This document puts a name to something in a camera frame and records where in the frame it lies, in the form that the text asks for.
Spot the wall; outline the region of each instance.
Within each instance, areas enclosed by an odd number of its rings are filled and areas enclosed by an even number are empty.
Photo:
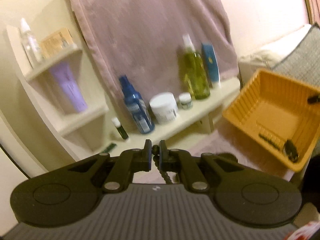
[[[308,22],[303,0],[222,0],[231,22],[238,55],[275,40]],[[5,24],[19,25],[25,17],[37,38],[68,27],[76,42],[84,42],[77,31],[68,0],[0,0],[0,32]],[[88,51],[85,61],[91,64]],[[0,36],[0,109],[26,147],[48,169],[72,162],[48,131],[24,94],[6,60],[6,45]],[[115,114],[107,97],[110,116]]]

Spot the silver screw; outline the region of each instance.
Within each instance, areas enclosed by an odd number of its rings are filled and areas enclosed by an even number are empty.
[[[115,181],[110,181],[110,182],[107,182],[104,185],[104,187],[105,187],[105,189],[108,189],[108,190],[117,190],[120,188],[120,184]]]
[[[205,190],[208,187],[208,184],[202,181],[197,181],[192,183],[192,187],[195,190]]]

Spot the pink towel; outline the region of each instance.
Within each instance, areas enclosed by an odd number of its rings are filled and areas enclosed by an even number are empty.
[[[220,0],[71,0],[72,8],[114,98],[126,74],[146,102],[185,91],[177,51],[189,33],[197,49],[213,44],[221,78],[238,74],[227,14]]]

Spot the purple tube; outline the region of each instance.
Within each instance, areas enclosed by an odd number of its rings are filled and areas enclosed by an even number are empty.
[[[88,108],[79,90],[75,78],[73,77],[70,66],[67,62],[61,62],[49,69],[50,73],[60,85],[65,95],[71,101],[77,112],[82,112]]]

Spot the orange box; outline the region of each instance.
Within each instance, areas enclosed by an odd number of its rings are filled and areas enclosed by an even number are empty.
[[[289,169],[298,172],[320,136],[320,103],[307,103],[309,97],[317,94],[320,94],[319,87],[260,69],[225,109],[223,116]],[[269,138],[280,150],[259,134]],[[296,163],[282,152],[288,139],[297,148],[299,158]]]

